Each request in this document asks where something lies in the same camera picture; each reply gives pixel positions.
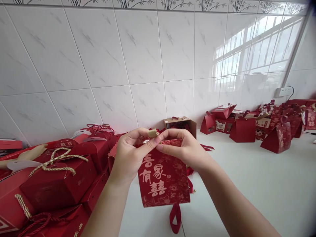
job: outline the power socket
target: power socket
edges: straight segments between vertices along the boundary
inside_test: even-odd
[[[293,93],[293,87],[282,87],[276,89],[275,97],[288,96]]]

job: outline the white countertop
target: white countertop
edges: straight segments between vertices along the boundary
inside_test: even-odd
[[[237,188],[271,222],[281,236],[310,236],[316,225],[316,136],[294,138],[289,150],[275,154],[255,143],[235,143],[228,134],[197,131],[197,140],[215,148],[209,152]],[[180,204],[178,236],[228,236],[199,176],[189,176],[196,193]],[[172,205],[143,208],[138,178],[127,199],[120,237],[177,236],[169,224]]]

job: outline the wall tile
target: wall tile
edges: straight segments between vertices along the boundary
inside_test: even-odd
[[[16,138],[28,144],[25,136],[0,102],[0,139]]]
[[[62,8],[7,10],[48,91],[90,87]]]
[[[267,100],[263,96],[266,81],[267,74],[253,74],[245,76],[240,102],[241,110],[253,111],[258,107],[258,105],[263,104],[263,102]]]
[[[45,92],[4,6],[0,6],[0,95]]]
[[[222,77],[218,105],[227,105],[228,103],[237,104],[236,109],[240,109],[244,80],[244,75]]]
[[[229,1],[228,12],[234,13],[257,13],[258,1],[251,0],[231,0]]]
[[[75,7],[109,7],[113,8],[111,0],[62,0],[64,6]]]
[[[162,82],[157,12],[115,10],[130,84]]]
[[[193,80],[165,82],[167,117],[186,116],[193,118]]]
[[[228,14],[222,75],[245,74],[256,15]]]
[[[114,10],[65,11],[91,87],[128,85]]]
[[[221,76],[226,21],[227,14],[195,13],[195,79]]]
[[[284,16],[282,19],[279,34],[276,40],[276,47],[273,52],[269,72],[286,71],[297,36],[300,32],[303,17]]]
[[[115,133],[138,128],[129,86],[93,88],[92,91],[103,122],[110,124]]]
[[[285,2],[260,1],[258,13],[263,14],[283,14]]]
[[[32,146],[69,137],[47,93],[2,96],[0,101]]]
[[[125,9],[157,9],[156,0],[112,0],[115,8]]]
[[[70,136],[88,123],[102,123],[91,89],[50,92],[49,96]]]
[[[196,12],[224,12],[228,11],[228,0],[196,0]]]
[[[281,21],[281,16],[257,16],[247,66],[247,74],[267,73],[269,71]]]
[[[205,78],[194,80],[194,121],[203,122],[206,111],[218,107],[221,78]]]
[[[131,85],[132,96],[139,127],[164,127],[167,118],[164,83]]]
[[[158,12],[164,81],[193,79],[194,13]]]

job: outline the forearm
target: forearm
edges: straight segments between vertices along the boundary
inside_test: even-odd
[[[107,181],[82,236],[119,236],[130,183]]]
[[[230,236],[280,236],[213,159],[199,174]]]

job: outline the brown cardboard box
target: brown cardboard box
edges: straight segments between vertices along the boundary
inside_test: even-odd
[[[189,129],[191,130],[192,135],[194,136],[194,138],[197,138],[197,124],[196,122],[194,122],[193,120],[189,119],[188,117],[178,117],[178,120],[176,120],[175,118],[167,118],[163,120],[164,123],[164,127],[165,129],[171,128],[173,123],[177,123],[177,122],[183,122],[186,121]]]

